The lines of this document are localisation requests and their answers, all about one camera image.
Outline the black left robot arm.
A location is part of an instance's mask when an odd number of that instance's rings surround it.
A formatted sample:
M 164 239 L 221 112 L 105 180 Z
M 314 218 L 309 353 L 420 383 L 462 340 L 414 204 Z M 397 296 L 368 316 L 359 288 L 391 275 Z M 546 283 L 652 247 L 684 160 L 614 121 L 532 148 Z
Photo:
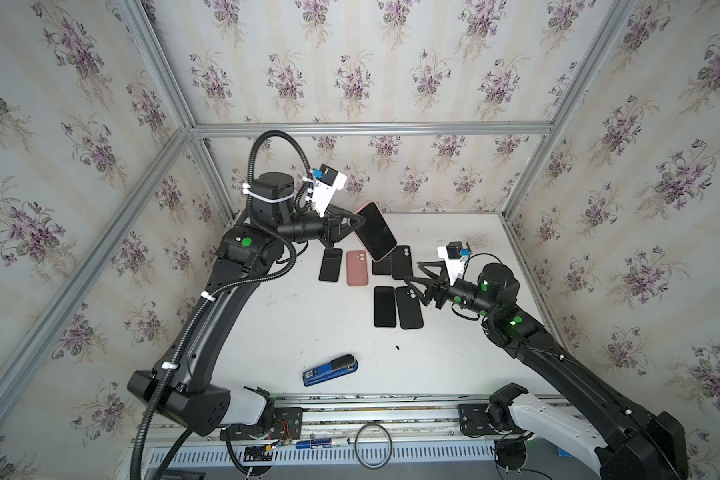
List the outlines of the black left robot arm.
M 301 187 L 296 188 L 287 173 L 255 173 L 259 149 L 272 138 L 283 139 L 298 154 L 305 169 Z M 155 415 L 184 427 L 175 449 L 191 434 L 205 436 L 221 425 L 232 394 L 211 380 L 221 349 L 254 291 L 294 268 L 297 245 L 317 240 L 331 248 L 363 226 L 361 217 L 331 204 L 334 192 L 342 187 L 338 171 L 328 165 L 312 168 L 288 133 L 269 130 L 256 138 L 243 186 L 246 206 L 224 234 L 190 318 L 155 365 L 134 372 L 128 382 L 128 391 L 146 405 L 135 436 L 130 478 L 142 476 Z

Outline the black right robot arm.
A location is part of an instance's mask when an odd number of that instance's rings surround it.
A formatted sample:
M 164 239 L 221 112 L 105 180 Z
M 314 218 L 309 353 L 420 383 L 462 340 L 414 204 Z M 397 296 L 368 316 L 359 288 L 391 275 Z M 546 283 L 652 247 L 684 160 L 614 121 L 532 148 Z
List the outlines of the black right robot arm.
M 618 392 L 574 358 L 517 304 L 520 284 L 501 263 L 486 264 L 475 282 L 451 278 L 444 261 L 421 262 L 423 277 L 407 277 L 419 302 L 447 302 L 477 314 L 496 347 L 542 377 L 576 410 L 572 416 L 509 383 L 489 398 L 492 430 L 541 436 L 586 464 L 602 479 L 686 479 L 686 435 L 666 411 L 654 414 Z

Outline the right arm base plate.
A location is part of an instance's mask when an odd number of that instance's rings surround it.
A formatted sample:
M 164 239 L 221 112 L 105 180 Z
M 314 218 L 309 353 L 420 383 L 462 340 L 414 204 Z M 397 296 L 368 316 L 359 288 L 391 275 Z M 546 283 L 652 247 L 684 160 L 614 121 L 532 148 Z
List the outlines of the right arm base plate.
M 458 407 L 460 431 L 469 437 L 503 433 L 501 409 L 495 403 L 462 403 Z

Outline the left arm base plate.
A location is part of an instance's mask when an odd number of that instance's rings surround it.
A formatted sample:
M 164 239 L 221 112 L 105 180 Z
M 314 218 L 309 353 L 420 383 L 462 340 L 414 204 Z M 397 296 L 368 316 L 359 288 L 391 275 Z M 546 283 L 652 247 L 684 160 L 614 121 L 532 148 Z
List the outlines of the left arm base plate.
M 253 425 L 222 423 L 222 430 L 229 430 L 232 441 L 244 440 L 298 440 L 301 435 L 304 410 L 299 407 L 274 407 L 267 409 Z

